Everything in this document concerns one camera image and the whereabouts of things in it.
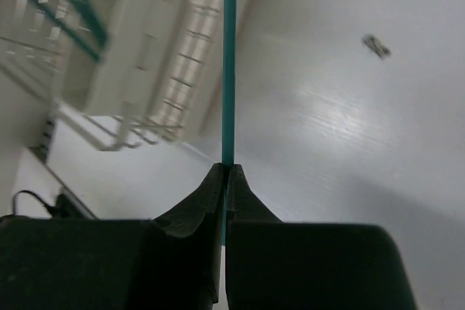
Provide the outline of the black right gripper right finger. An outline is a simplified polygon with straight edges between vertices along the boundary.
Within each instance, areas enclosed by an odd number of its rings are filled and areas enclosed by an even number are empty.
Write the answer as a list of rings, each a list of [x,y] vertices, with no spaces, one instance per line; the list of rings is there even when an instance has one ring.
[[[231,309],[415,309],[395,241],[371,224],[281,221],[243,168],[227,185],[225,285]]]

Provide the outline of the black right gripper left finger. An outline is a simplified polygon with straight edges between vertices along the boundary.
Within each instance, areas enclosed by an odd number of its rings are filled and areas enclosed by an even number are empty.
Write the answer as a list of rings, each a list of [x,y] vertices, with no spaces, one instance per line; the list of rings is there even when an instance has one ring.
[[[224,169],[152,220],[1,218],[3,309],[211,309]]]

